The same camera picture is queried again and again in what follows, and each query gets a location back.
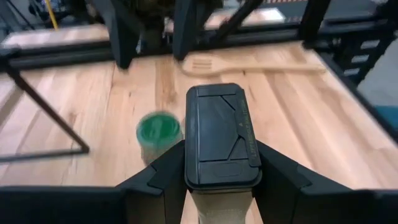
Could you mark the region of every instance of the cable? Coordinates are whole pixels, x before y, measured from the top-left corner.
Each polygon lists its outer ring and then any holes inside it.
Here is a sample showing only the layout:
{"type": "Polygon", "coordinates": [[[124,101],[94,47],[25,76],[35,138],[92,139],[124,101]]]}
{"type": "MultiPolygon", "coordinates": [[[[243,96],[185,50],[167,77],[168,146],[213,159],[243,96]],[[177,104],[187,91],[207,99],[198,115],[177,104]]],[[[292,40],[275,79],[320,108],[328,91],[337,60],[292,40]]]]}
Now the cable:
{"type": "Polygon", "coordinates": [[[47,5],[47,10],[49,11],[52,25],[54,26],[55,30],[58,30],[57,20],[55,19],[54,12],[52,11],[52,6],[50,4],[50,0],[45,0],[45,4],[47,5]]]}

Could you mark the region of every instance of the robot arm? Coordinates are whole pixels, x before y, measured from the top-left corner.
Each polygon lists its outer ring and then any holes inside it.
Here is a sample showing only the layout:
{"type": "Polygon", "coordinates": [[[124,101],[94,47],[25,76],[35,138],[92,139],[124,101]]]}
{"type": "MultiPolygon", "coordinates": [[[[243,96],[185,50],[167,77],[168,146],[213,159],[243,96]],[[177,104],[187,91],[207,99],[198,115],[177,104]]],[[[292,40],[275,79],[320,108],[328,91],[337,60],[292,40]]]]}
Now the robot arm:
{"type": "Polygon", "coordinates": [[[245,118],[246,99],[242,92],[231,84],[192,88],[187,94],[186,140],[115,187],[1,187],[0,223],[178,224],[187,189],[203,193],[242,186],[247,189],[250,185],[264,223],[397,223],[397,191],[351,190],[259,141],[252,142],[254,135],[250,135],[250,119],[245,118]],[[208,123],[215,114],[207,106],[220,100],[227,103],[225,110],[234,108],[232,116],[223,116],[221,122],[229,129],[233,126],[243,129],[237,128],[237,135],[231,131],[234,138],[217,141],[207,138],[208,146],[218,146],[217,152],[225,149],[228,153],[226,159],[221,159],[223,153],[215,153],[208,159],[208,147],[195,145],[205,140],[198,136],[200,128],[196,124],[208,123]],[[192,156],[197,150],[204,157],[192,156]],[[233,172],[230,165],[235,160],[243,170],[238,174],[245,175],[227,175],[233,172]],[[195,163],[206,167],[206,162],[217,162],[218,167],[228,166],[228,169],[218,170],[223,173],[216,178],[205,169],[189,168],[195,163]]]}

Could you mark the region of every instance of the plastic container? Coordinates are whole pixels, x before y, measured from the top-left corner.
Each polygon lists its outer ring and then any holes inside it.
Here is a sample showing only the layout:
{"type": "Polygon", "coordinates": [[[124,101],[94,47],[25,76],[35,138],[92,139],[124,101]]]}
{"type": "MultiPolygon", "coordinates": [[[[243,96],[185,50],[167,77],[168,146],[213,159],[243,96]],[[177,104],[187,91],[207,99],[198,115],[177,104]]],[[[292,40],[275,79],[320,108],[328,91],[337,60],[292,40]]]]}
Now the plastic container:
{"type": "Polygon", "coordinates": [[[136,134],[142,160],[147,166],[183,139],[178,120],[164,111],[143,117],[137,125],[136,134]]]}

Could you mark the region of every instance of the wooden table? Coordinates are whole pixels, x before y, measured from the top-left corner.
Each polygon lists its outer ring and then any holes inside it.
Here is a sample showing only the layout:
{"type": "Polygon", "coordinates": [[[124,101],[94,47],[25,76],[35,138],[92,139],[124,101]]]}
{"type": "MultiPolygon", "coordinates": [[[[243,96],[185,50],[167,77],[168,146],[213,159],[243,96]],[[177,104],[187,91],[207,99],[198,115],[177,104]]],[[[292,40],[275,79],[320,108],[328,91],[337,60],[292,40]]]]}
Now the wooden table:
{"type": "MultiPolygon", "coordinates": [[[[10,36],[5,44],[35,45],[105,39],[101,26],[10,36]]],[[[260,45],[213,54],[228,60],[322,63],[299,42],[260,45]]],[[[185,94],[193,85],[237,83],[246,98],[256,138],[353,189],[398,188],[398,147],[331,72],[236,72],[211,78],[184,75],[170,55],[134,59],[128,71],[114,62],[23,72],[29,83],[91,146],[87,156],[0,165],[1,185],[116,185],[144,168],[136,125],[167,110],[184,124],[185,94]]],[[[13,82],[0,77],[1,97],[13,82]]],[[[0,154],[72,147],[74,143],[27,96],[0,130],[0,154]]],[[[247,223],[261,223],[252,206],[247,223]]],[[[182,223],[197,223],[187,197],[182,223]]]]}

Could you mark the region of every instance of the wooden spatula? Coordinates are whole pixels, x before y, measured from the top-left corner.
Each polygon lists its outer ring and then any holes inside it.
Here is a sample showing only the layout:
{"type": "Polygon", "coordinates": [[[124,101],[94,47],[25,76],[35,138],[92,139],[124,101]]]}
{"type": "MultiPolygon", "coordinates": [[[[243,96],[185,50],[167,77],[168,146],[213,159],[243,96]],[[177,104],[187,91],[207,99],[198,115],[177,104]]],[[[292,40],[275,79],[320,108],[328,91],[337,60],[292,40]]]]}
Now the wooden spatula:
{"type": "Polygon", "coordinates": [[[321,65],[294,63],[247,63],[229,62],[210,54],[189,55],[182,63],[182,70],[187,75],[212,76],[224,72],[247,70],[270,70],[275,72],[324,72],[321,65]]]}

